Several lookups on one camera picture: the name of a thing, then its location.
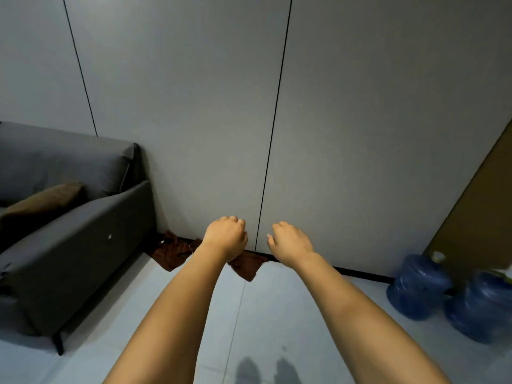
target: large plastic water bottle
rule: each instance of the large plastic water bottle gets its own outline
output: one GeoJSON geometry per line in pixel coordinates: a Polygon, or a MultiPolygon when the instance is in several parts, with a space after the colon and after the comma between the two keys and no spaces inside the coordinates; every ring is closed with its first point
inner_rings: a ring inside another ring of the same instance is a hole
{"type": "Polygon", "coordinates": [[[512,266],[508,271],[478,271],[465,291],[445,303],[448,321],[477,342],[491,343],[512,326],[512,266]]]}
{"type": "Polygon", "coordinates": [[[419,254],[407,255],[386,290],[393,307],[415,321],[424,321],[445,301],[445,291],[451,287],[451,279],[441,263],[445,255],[434,252],[431,258],[419,254]]]}

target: left arm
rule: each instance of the left arm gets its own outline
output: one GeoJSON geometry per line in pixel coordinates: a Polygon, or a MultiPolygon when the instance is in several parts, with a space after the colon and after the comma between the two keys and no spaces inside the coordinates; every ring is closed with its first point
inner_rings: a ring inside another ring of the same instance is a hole
{"type": "Polygon", "coordinates": [[[103,384],[192,384],[215,283],[247,244],[245,221],[222,217],[148,311],[103,384]]]}

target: black sofa leg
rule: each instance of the black sofa leg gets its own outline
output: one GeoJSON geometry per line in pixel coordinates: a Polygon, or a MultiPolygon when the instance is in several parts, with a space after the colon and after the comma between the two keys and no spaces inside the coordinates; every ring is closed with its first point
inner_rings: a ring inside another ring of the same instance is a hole
{"type": "Polygon", "coordinates": [[[60,356],[63,355],[64,354],[64,345],[62,344],[61,333],[56,332],[52,336],[52,341],[53,341],[53,344],[55,345],[55,348],[57,348],[58,355],[60,355],[60,356]]]}

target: person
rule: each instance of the person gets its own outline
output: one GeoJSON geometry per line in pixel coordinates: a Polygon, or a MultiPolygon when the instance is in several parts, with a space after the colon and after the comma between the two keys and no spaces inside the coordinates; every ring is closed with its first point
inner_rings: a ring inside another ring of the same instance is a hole
{"type": "MultiPolygon", "coordinates": [[[[272,254],[297,272],[358,384],[449,383],[420,346],[361,290],[313,250],[308,236],[273,224],[272,254]]],[[[104,384],[192,384],[215,283],[247,244],[245,221],[212,222],[190,260],[150,308],[104,384]]]]}

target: white tile floor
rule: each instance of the white tile floor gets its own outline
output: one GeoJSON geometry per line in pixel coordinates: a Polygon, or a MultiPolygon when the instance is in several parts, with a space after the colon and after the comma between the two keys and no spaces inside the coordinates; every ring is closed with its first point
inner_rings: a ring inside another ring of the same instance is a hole
{"type": "MultiPolygon", "coordinates": [[[[45,338],[0,334],[0,383],[101,383],[140,320],[178,270],[142,255],[65,339],[57,356],[45,338]]],[[[456,384],[504,384],[512,351],[452,329],[441,314],[416,323],[389,305],[386,285],[353,279],[394,317],[456,384]]],[[[353,383],[322,317],[297,275],[267,263],[251,283],[226,267],[214,291],[196,384],[353,383]]]]}

